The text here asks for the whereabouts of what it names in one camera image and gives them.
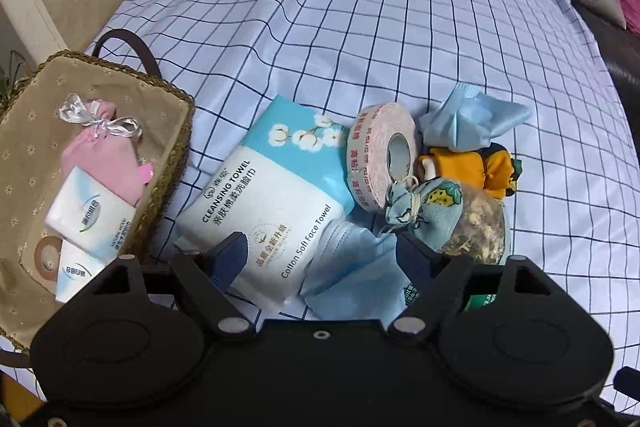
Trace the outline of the blue face mask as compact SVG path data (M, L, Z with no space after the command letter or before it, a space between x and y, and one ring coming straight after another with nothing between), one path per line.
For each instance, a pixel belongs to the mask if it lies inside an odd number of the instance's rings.
M419 293L396 259L397 236L349 221L322 233L299 295L323 321L378 320L387 326Z
M419 118L425 146L463 153L488 147L532 115L526 105L494 98L458 83L436 109Z

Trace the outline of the small white tissue pack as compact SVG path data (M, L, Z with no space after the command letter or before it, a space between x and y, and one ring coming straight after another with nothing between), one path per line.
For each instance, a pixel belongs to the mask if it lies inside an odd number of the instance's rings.
M134 206L75 166L44 223L85 253L111 262L119 255L135 214Z

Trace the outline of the blue strawberry herb sachet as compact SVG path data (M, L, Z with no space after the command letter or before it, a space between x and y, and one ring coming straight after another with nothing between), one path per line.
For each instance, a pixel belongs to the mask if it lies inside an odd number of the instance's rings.
M506 208L480 188L436 178L396 182L385 196L390 231L404 231L437 254L498 265L509 250Z

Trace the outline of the green drink can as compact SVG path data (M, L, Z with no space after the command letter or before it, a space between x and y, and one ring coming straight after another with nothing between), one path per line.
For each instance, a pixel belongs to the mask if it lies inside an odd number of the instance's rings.
M464 307L464 312L482 309L496 300L496 294L473 294Z

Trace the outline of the pink double-sided tape roll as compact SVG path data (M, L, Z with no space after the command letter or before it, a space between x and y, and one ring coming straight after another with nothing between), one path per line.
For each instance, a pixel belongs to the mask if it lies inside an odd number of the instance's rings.
M413 175L418 157L416 124L405 106L385 103L365 107L349 129L347 184L358 205L380 213L388 188Z

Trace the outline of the crumpled blue face mask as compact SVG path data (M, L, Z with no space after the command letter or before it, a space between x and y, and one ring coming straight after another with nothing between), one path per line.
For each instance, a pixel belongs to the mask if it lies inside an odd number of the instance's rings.
M419 118L425 146L463 153L488 147L532 115L526 105L494 98L458 83L436 109Z

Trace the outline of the brown tape roll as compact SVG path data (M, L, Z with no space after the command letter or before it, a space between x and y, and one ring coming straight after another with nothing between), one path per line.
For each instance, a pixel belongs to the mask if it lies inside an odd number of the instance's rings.
M62 244L63 239L49 235L40 239L36 245L35 269L38 275L47 282L55 282L58 278Z

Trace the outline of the woven lined storage basket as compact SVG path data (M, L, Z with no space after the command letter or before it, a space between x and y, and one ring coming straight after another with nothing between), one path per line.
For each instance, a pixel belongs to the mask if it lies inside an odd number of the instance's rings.
M143 256L189 154L194 102L144 41L107 31L139 68L51 55L1 102L1 361L111 261Z

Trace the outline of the blue checked tablecloth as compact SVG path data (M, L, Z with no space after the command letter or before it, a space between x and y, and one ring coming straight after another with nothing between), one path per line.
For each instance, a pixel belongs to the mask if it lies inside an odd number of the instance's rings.
M189 164L151 257L273 98L351 124L363 107L421 116L458 82L526 105L502 138L523 161L514 249L639 363L639 161L614 82L570 0L119 0L99 31L141 37L195 102Z

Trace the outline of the pink drawstring sachet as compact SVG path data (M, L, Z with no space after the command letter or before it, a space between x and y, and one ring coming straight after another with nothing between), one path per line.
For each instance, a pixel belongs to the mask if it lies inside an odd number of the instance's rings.
M150 162L138 163L134 143L142 138L142 127L137 119L117 117L114 103L84 101L76 93L66 96L58 118L82 128L62 152L63 176L78 167L136 207L154 174Z

